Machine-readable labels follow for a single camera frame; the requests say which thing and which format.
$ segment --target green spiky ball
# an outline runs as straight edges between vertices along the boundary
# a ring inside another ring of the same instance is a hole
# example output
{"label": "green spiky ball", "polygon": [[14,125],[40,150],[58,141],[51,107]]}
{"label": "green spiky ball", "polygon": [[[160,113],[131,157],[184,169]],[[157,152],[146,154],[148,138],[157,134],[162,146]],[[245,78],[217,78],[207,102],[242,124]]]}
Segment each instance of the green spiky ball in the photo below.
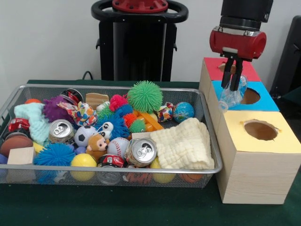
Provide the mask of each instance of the green spiky ball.
{"label": "green spiky ball", "polygon": [[142,133],[146,131],[146,126],[144,121],[142,120],[135,120],[132,125],[130,126],[131,133]]}
{"label": "green spiky ball", "polygon": [[111,116],[113,114],[114,114],[114,112],[109,109],[109,105],[105,106],[105,108],[102,109],[101,112],[97,112],[99,119],[108,118],[109,116]]}
{"label": "green spiky ball", "polygon": [[162,91],[151,81],[140,81],[127,94],[129,104],[137,111],[152,113],[162,104]]}

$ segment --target red panel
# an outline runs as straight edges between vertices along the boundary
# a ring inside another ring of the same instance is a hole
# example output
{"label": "red panel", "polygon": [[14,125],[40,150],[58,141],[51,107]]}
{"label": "red panel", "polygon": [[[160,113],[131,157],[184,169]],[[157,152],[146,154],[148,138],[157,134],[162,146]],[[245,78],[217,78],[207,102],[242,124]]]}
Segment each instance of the red panel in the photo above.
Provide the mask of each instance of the red panel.
{"label": "red panel", "polygon": [[[204,58],[207,70],[211,80],[221,81],[223,72],[218,68],[222,63],[227,62],[227,58]],[[249,81],[261,81],[257,72],[254,70],[250,62],[243,62],[243,71],[242,75],[246,76]]]}

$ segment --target light blue cloth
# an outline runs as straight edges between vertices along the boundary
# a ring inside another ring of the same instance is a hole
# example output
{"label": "light blue cloth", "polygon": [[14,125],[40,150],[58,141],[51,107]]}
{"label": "light blue cloth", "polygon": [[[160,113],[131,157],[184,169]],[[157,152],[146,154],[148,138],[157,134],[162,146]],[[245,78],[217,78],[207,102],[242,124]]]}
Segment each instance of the light blue cloth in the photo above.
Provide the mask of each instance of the light blue cloth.
{"label": "light blue cloth", "polygon": [[48,119],[42,113],[44,104],[30,103],[25,105],[18,105],[14,112],[16,118],[28,119],[30,127],[30,136],[33,141],[39,145],[48,143],[49,127]]}

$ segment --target wire mesh basket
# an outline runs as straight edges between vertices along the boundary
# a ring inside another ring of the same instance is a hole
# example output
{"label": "wire mesh basket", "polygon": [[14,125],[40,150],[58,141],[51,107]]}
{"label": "wire mesh basket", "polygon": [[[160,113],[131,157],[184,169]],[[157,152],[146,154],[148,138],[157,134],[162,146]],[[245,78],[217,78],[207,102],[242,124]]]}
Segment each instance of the wire mesh basket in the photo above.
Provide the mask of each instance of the wire mesh basket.
{"label": "wire mesh basket", "polygon": [[[130,87],[65,86],[65,85],[22,85],[14,90],[0,109],[0,144],[8,131],[8,123],[15,117],[14,107],[24,104],[30,98],[50,99],[67,88],[78,90],[84,97],[87,93],[124,95]],[[199,187],[204,188],[214,173],[222,168],[220,150],[216,141],[205,97],[196,89],[162,88],[163,103],[190,103],[195,117],[207,125],[211,140],[211,155],[215,168],[195,169],[148,169],[148,168],[99,168],[58,167],[36,165],[0,164],[0,183],[97,185],[97,186],[156,186],[156,187]],[[162,123],[164,128],[176,126],[174,121]]]}

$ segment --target table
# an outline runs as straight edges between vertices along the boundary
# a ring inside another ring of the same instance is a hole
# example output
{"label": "table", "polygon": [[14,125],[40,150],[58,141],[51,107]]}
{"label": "table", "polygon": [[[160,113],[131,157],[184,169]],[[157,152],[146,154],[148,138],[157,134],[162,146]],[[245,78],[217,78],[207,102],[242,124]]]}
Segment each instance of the table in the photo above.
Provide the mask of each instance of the table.
{"label": "table", "polygon": [[[29,81],[131,86],[133,82]],[[197,82],[162,87],[198,88]],[[0,185],[0,225],[290,226],[301,224],[301,173],[284,205],[222,204],[216,179],[206,188]]]}

